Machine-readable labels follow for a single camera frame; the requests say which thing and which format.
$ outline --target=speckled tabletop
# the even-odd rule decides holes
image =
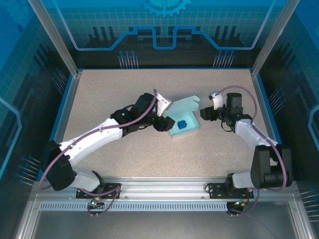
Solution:
[[[177,101],[200,98],[199,108],[210,105],[208,94],[229,85],[246,87],[256,95],[248,70],[84,70],[79,82],[64,140],[96,127],[114,111],[135,103],[153,89]],[[254,113],[245,92],[244,113]],[[260,109],[256,124],[266,131]],[[220,122],[203,121],[195,113],[199,130],[177,138],[149,127],[110,142],[87,156],[77,166],[102,176],[226,176],[250,170],[253,151],[234,133],[224,132]]]

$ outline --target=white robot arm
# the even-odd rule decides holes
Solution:
[[[290,186],[293,181],[290,149],[270,139],[255,125],[249,115],[243,114],[241,94],[228,93],[226,105],[218,92],[212,92],[208,97],[213,101],[213,106],[200,110],[200,116],[204,120],[221,120],[222,128],[223,123],[226,123],[231,129],[229,132],[239,135],[252,150],[255,150],[249,172],[228,174],[225,181],[228,190],[282,186],[284,176],[274,148],[284,162],[287,175],[286,186]],[[271,166],[270,160],[277,162],[277,165]]]
[[[130,122],[141,117],[150,107],[154,97],[156,97],[156,101],[150,112],[138,122],[130,124]],[[47,179],[53,189],[59,191],[66,187],[75,187],[96,194],[103,193],[105,183],[102,177],[95,171],[90,172],[77,168],[77,163],[103,145],[135,132],[141,127],[145,128],[152,125],[159,132],[170,130],[175,121],[170,117],[164,118],[162,115],[171,104],[170,100],[159,93],[156,93],[155,96],[145,93],[139,97],[134,105],[117,110],[110,118],[85,134],[60,144],[54,141],[49,142],[45,147],[42,158],[41,169],[43,171],[47,169],[58,154],[71,146],[48,171]]]

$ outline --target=black mounting bracket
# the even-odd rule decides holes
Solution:
[[[120,186],[121,186],[120,183],[106,183],[105,186],[104,186],[103,192],[111,191],[112,189],[115,189],[115,188],[120,187]],[[121,192],[119,192],[119,194],[117,195],[116,199],[120,198],[120,193]],[[115,195],[116,195],[116,191],[114,191],[113,193],[101,196],[101,199],[113,199],[115,197]],[[76,191],[75,198],[77,198],[77,199],[92,199],[94,197],[92,197],[90,195],[87,195],[86,193],[84,193],[84,192],[82,192],[81,190],[78,189]]]
[[[208,183],[205,187],[205,191],[209,193],[210,199],[247,199],[248,197],[254,198],[253,191],[247,195],[247,189],[236,189],[231,193],[226,190],[224,183]]]

